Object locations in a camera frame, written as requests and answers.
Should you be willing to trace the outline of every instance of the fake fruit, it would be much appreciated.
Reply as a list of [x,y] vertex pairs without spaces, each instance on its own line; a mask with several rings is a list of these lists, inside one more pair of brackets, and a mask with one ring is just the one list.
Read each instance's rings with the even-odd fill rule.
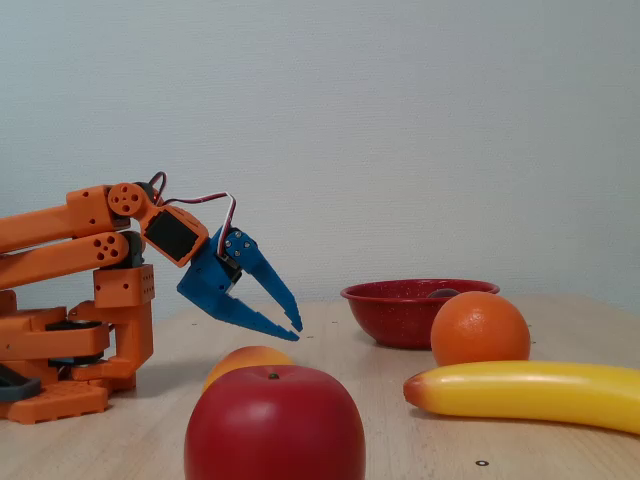
[[512,361],[436,368],[404,384],[432,413],[579,423],[640,434],[640,371],[606,365]]
[[327,373],[296,365],[233,370],[196,404],[184,468],[187,480],[364,480],[362,421]]
[[486,292],[465,292],[448,300],[431,328],[439,366],[499,360],[528,360],[527,322],[508,300]]
[[204,382],[202,391],[204,392],[215,380],[231,370],[259,365],[293,365],[293,360],[281,351],[271,347],[250,346],[239,348],[220,360],[211,370]]

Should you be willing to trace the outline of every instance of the red apple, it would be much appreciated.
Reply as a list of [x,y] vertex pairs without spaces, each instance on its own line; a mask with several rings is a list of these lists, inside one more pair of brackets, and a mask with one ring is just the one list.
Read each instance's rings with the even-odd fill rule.
[[364,480],[358,409],[332,376],[296,365],[218,378],[191,414],[187,480]]

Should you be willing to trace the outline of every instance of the peach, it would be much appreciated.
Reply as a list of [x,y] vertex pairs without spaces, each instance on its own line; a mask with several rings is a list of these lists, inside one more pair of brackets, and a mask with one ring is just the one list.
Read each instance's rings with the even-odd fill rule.
[[294,365],[294,363],[291,358],[275,348],[263,346],[242,347],[234,350],[218,362],[207,376],[202,392],[204,393],[209,388],[209,385],[231,370],[262,365]]

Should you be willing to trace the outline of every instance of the banana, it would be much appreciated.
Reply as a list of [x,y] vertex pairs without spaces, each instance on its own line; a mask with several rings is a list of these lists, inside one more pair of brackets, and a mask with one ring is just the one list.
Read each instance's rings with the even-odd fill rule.
[[450,365],[404,384],[432,413],[577,423],[640,435],[640,370],[581,363],[497,361]]

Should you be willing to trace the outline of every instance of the orange plastic part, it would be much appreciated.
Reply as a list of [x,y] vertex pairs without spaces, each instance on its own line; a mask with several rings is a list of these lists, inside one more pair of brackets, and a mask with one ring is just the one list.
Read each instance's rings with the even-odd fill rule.
[[82,330],[46,331],[45,326],[65,320],[62,307],[18,310],[0,317],[0,361],[96,355],[109,347],[109,326]]
[[108,190],[101,185],[70,192],[66,205],[0,218],[0,253],[129,227],[128,219],[109,211]]
[[[140,224],[142,238],[178,267],[184,267],[208,240],[209,231],[200,221],[186,210],[170,205],[156,206],[146,195],[142,187],[134,183],[115,185],[109,192],[109,207],[118,215],[135,218]],[[168,212],[184,224],[197,236],[192,249],[184,257],[176,260],[153,243],[146,236],[146,231],[153,220],[162,212]]]
[[[96,380],[101,378],[126,379],[133,376],[138,368],[153,354],[153,331],[151,302],[153,294],[153,269],[150,265],[100,272],[99,281],[106,281],[105,296],[101,297],[104,308],[98,308],[97,301],[103,289],[96,291],[96,301],[82,302],[69,312],[72,320],[98,321],[112,325],[116,334],[116,354],[105,362],[75,368],[74,380]],[[117,290],[127,283],[128,292],[139,292],[137,296],[117,295]]]
[[95,270],[93,272],[96,308],[135,307],[155,297],[153,266]]
[[0,290],[115,265],[128,253],[127,239],[110,232],[5,255],[0,257]]
[[108,390],[87,382],[63,381],[43,388],[40,395],[13,403],[0,403],[0,418],[34,424],[59,418],[104,412]]
[[0,315],[13,313],[18,309],[18,300],[13,290],[4,290],[0,292]]

